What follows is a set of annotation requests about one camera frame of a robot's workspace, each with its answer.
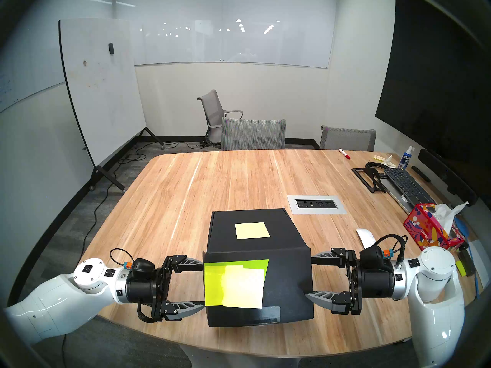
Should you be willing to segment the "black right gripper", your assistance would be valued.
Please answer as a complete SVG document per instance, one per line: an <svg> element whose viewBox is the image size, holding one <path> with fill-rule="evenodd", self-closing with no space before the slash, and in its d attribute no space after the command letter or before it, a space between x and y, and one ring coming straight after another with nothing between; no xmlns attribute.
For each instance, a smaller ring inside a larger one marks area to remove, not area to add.
<svg viewBox="0 0 491 368"><path fill-rule="evenodd" d="M391 298L394 268L384 255L357 259L354 250L331 248L311 257L313 265L346 265L350 292L312 292L305 297L336 315L360 315L362 298Z"/></svg>

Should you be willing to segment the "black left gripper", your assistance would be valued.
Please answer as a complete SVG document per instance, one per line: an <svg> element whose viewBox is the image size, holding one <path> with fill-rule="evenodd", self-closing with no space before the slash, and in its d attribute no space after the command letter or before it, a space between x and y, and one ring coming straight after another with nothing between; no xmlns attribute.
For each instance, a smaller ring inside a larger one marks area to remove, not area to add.
<svg viewBox="0 0 491 368"><path fill-rule="evenodd" d="M172 272L203 271L203 262L187 255L167 256L161 267L149 260L137 258L126 279L126 297L137 303L137 315L142 321L180 321L205 309L204 301L168 301Z"/></svg>

